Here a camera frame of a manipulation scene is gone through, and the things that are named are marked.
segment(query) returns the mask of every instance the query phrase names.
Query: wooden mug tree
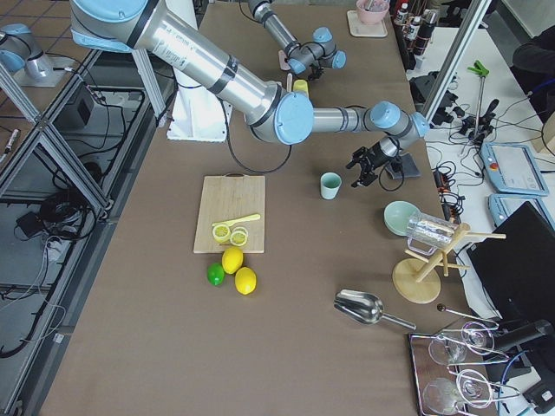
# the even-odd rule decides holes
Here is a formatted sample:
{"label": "wooden mug tree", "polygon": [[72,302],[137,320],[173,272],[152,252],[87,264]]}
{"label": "wooden mug tree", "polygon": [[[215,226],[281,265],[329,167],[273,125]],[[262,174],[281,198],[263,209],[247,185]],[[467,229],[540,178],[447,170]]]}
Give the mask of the wooden mug tree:
{"label": "wooden mug tree", "polygon": [[461,223],[451,236],[446,247],[436,249],[430,258],[421,256],[411,250],[405,250],[412,258],[400,261],[393,269],[393,283],[397,291],[406,299],[414,303],[430,303],[440,294],[441,280],[434,270],[443,266],[443,276],[448,276],[448,269],[467,270],[468,266],[449,263],[448,253],[465,237],[506,238],[505,234],[471,232],[470,225]]}

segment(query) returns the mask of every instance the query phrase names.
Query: lime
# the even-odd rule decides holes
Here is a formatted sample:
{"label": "lime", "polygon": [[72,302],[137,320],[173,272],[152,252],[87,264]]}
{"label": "lime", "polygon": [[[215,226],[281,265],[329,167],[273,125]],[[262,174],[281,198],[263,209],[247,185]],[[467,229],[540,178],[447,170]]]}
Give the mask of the lime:
{"label": "lime", "polygon": [[229,237],[229,242],[233,245],[241,247],[246,244],[248,237],[249,232],[245,227],[237,227],[233,230],[231,236]]}
{"label": "lime", "polygon": [[242,267],[235,275],[235,289],[243,295],[248,295],[257,287],[257,275],[248,267]]}
{"label": "lime", "polygon": [[222,266],[225,273],[232,275],[243,265],[243,251],[238,247],[225,249],[222,256]]}
{"label": "lime", "polygon": [[208,277],[208,282],[214,286],[219,286],[225,280],[224,268],[220,263],[212,263],[208,266],[208,272],[206,273]]}
{"label": "lime", "polygon": [[212,236],[218,243],[225,243],[229,240],[230,234],[229,227],[225,224],[217,224],[212,228]]}

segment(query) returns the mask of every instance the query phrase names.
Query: pink container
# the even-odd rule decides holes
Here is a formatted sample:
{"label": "pink container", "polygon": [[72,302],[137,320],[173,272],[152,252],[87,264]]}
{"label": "pink container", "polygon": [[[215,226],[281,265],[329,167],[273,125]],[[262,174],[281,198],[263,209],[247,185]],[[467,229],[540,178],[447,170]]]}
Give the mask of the pink container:
{"label": "pink container", "polygon": [[356,14],[358,20],[364,24],[377,24],[383,20],[389,11],[389,0],[374,0],[370,10],[366,11],[364,6],[368,0],[356,0]]}

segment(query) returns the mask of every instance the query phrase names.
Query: lemon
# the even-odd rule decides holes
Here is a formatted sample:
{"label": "lemon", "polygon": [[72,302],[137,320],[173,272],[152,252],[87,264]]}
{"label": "lemon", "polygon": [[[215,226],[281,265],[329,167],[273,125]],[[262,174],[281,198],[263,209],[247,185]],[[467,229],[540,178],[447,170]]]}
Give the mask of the lemon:
{"label": "lemon", "polygon": [[238,247],[225,249],[222,256],[222,266],[225,273],[232,275],[243,265],[243,251]]}
{"label": "lemon", "polygon": [[231,232],[225,224],[218,224],[212,228],[212,236],[217,243],[225,243],[229,240]]}
{"label": "lemon", "polygon": [[249,237],[249,231],[245,227],[237,227],[233,230],[231,236],[229,237],[229,242],[238,247],[242,247],[246,244],[246,240]]}
{"label": "lemon", "polygon": [[235,289],[237,292],[248,295],[257,287],[257,275],[248,267],[242,267],[235,275]]}

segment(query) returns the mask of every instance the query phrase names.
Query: yellow lemon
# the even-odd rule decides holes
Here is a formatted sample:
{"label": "yellow lemon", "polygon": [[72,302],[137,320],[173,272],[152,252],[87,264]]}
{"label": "yellow lemon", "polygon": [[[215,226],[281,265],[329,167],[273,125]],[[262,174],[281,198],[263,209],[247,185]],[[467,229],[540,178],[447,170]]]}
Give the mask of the yellow lemon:
{"label": "yellow lemon", "polygon": [[243,265],[243,251],[238,247],[225,249],[222,256],[222,267],[225,273],[232,275]]}
{"label": "yellow lemon", "polygon": [[248,295],[257,287],[257,275],[248,267],[242,267],[235,275],[235,289],[237,292]]}

